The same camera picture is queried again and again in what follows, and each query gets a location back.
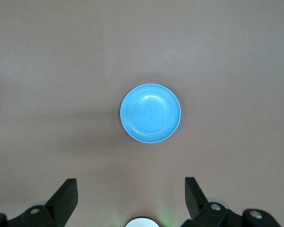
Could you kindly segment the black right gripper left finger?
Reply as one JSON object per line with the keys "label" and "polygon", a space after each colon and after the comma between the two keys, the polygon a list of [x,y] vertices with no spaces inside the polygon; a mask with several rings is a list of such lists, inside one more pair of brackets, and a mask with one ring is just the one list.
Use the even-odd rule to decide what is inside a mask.
{"label": "black right gripper left finger", "polygon": [[65,227],[77,205],[77,180],[67,179],[44,205],[28,208],[10,220],[0,213],[0,227]]}

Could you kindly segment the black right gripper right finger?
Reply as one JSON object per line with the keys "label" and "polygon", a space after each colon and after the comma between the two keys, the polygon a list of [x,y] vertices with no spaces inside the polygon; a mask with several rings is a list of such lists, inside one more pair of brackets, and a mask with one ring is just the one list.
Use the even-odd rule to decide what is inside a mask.
{"label": "black right gripper right finger", "polygon": [[238,215],[221,203],[209,202],[194,177],[185,178],[185,202],[190,219],[181,227],[281,227],[266,211],[246,209]]}

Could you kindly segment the blue round plate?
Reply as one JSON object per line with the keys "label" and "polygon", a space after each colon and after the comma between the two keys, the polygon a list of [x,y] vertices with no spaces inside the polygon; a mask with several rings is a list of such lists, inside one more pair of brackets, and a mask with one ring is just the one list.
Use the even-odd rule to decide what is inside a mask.
{"label": "blue round plate", "polygon": [[129,91],[120,105],[120,122],[134,140],[147,144],[170,138],[181,122],[177,96],[160,84],[142,84]]}

